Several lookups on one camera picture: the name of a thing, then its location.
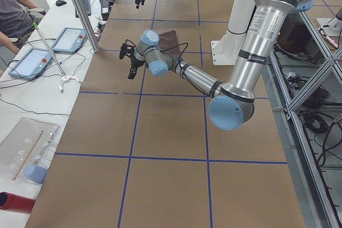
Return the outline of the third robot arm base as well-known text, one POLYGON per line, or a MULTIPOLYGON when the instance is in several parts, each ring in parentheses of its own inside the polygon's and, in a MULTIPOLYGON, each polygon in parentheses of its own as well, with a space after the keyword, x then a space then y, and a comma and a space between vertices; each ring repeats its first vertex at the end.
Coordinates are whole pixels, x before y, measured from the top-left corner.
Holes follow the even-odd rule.
POLYGON ((341 36, 341 9, 334 18, 317 18, 316 20, 320 25, 318 30, 323 36, 341 36))

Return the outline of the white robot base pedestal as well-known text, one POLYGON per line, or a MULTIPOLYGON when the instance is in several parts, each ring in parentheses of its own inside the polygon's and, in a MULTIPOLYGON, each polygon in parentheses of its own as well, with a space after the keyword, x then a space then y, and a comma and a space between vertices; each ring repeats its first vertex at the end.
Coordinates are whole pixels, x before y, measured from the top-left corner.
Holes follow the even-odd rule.
POLYGON ((214 65, 235 64, 245 41, 254 8, 254 0, 234 0, 226 34, 219 41, 211 41, 214 65))

